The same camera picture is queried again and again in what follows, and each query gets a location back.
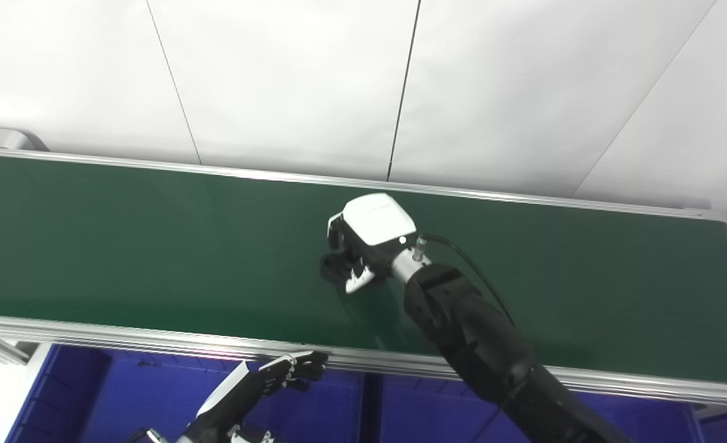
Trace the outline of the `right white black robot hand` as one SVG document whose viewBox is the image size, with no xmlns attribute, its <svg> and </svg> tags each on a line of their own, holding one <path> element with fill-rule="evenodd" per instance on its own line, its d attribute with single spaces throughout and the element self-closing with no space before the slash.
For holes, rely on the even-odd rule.
<svg viewBox="0 0 727 443">
<path fill-rule="evenodd" d="M 411 216 L 389 194 L 364 194 L 328 219 L 330 254 L 321 260 L 322 272 L 352 294 L 376 279 L 394 277 L 398 258 L 411 254 L 418 237 Z"/>
</svg>

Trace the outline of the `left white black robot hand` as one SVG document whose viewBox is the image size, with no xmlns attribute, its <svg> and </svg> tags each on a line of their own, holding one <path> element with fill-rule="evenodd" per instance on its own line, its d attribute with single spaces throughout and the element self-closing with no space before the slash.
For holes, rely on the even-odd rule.
<svg viewBox="0 0 727 443">
<path fill-rule="evenodd" d="M 324 375 L 328 358 L 322 351 L 297 351 L 254 369 L 241 362 L 204 401 L 178 441 L 245 442 L 240 427 L 257 403 L 285 388 L 306 392 Z"/>
</svg>

